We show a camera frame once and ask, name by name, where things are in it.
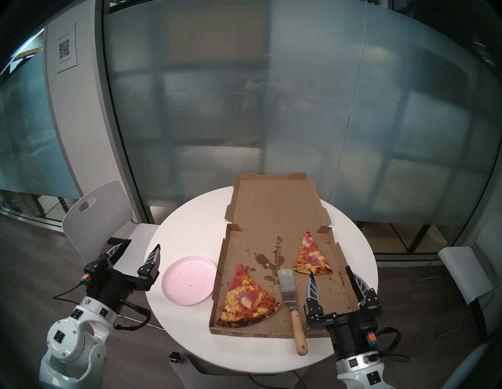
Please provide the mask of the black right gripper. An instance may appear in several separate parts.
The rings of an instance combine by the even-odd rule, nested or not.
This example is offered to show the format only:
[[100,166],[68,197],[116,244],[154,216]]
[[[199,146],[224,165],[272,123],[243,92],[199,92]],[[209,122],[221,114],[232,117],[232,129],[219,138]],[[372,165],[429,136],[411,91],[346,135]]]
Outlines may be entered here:
[[313,272],[310,272],[306,290],[305,316],[307,329],[325,329],[331,338],[336,359],[347,359],[371,352],[371,315],[381,316],[383,310],[377,293],[355,274],[350,266],[345,267],[360,310],[346,313],[324,314],[320,304]]

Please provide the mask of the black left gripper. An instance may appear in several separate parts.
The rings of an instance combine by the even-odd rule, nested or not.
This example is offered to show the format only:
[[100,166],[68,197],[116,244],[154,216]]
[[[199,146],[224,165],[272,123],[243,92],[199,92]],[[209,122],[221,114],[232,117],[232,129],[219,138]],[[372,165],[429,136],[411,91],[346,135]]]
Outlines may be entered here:
[[114,269],[131,242],[123,240],[107,252],[102,252],[98,260],[84,267],[84,277],[81,279],[86,286],[87,297],[103,303],[117,314],[122,309],[122,301],[126,301],[134,291],[149,291],[159,275],[160,244],[156,245],[137,270],[138,276],[133,277]]

